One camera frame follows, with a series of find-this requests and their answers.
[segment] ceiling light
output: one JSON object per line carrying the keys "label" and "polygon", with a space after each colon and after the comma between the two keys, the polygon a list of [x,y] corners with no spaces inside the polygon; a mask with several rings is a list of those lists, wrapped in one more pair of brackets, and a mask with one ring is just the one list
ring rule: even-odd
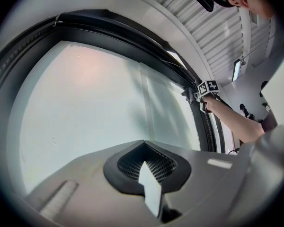
{"label": "ceiling light", "polygon": [[241,65],[241,60],[237,59],[234,63],[233,67],[233,75],[232,75],[232,81],[235,81],[238,79],[239,71],[240,71],[240,65]]}
{"label": "ceiling light", "polygon": [[186,66],[184,65],[184,63],[181,61],[180,57],[174,53],[174,52],[170,52],[170,51],[167,51],[173,58],[175,58],[178,62],[180,62],[180,64],[182,66],[184,66],[184,68],[187,70]]}

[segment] ceiling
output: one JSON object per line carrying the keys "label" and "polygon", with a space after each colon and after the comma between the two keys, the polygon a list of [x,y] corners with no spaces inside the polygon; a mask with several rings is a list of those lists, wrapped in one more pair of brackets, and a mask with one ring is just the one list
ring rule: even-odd
{"label": "ceiling", "polygon": [[239,77],[247,66],[257,66],[268,58],[274,45],[275,17],[258,17],[252,22],[244,9],[215,4],[207,12],[196,0],[155,0],[171,12],[189,31],[202,50],[213,77],[222,86],[232,80],[234,61],[246,57]]}

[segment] vent grille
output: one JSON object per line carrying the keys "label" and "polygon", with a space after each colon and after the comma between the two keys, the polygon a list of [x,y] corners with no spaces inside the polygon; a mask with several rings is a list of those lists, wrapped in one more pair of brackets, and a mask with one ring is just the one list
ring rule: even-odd
{"label": "vent grille", "polygon": [[118,169],[127,177],[138,181],[143,162],[146,162],[151,173],[159,183],[163,182],[177,168],[174,160],[148,145],[143,145],[120,158]]}

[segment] hand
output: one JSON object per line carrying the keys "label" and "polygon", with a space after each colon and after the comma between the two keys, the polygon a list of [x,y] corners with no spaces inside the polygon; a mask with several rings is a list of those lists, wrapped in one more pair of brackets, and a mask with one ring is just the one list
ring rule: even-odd
{"label": "hand", "polygon": [[211,97],[211,96],[203,97],[202,100],[203,100],[204,102],[206,102],[206,108],[207,108],[207,110],[209,110],[209,111],[212,111],[213,105],[214,105],[215,101],[217,101],[216,99],[214,99],[214,98]]}

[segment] person's arm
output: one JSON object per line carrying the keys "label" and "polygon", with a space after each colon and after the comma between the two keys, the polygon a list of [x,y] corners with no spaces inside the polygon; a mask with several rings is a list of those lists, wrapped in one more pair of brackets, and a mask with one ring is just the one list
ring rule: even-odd
{"label": "person's arm", "polygon": [[212,97],[204,97],[203,101],[206,102],[206,108],[212,111],[244,143],[255,141],[264,134],[260,123],[243,117],[222,102]]}

